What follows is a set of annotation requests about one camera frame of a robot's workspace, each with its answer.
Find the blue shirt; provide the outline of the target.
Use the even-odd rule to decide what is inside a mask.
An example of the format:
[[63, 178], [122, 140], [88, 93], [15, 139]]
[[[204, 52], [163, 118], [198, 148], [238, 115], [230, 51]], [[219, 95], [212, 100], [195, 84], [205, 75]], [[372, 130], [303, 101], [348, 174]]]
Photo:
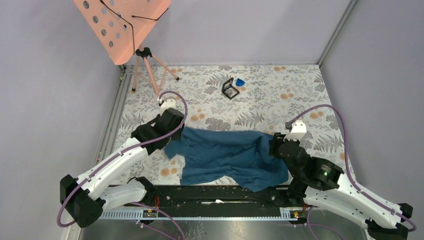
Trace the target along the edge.
[[184, 157], [181, 185], [232, 178], [252, 192], [282, 184], [289, 179], [286, 164], [269, 154], [273, 136], [254, 130], [211, 131], [186, 127], [181, 138], [164, 148], [171, 159]]

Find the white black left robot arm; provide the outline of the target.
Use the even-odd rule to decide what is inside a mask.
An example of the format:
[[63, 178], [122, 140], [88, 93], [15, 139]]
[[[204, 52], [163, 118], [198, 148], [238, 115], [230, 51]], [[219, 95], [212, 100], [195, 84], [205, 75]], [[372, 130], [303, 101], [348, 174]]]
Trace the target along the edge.
[[56, 223], [65, 228], [77, 224], [86, 228], [103, 212], [141, 203], [148, 206], [157, 201], [156, 188], [145, 177], [136, 177], [126, 184], [112, 182], [156, 150], [181, 137], [187, 113], [175, 108], [162, 111], [151, 121], [139, 125], [130, 137], [111, 155], [86, 172], [60, 180], [60, 203]]

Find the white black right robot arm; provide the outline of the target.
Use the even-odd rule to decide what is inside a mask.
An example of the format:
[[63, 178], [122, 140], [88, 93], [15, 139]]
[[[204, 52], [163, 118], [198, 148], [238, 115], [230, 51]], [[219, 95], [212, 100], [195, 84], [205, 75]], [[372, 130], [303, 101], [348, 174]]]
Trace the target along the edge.
[[269, 141], [270, 156], [282, 160], [292, 176], [286, 191], [293, 206], [315, 206], [357, 224], [375, 240], [405, 240], [413, 207], [390, 202], [366, 189], [330, 160], [310, 156], [300, 142], [277, 132]]

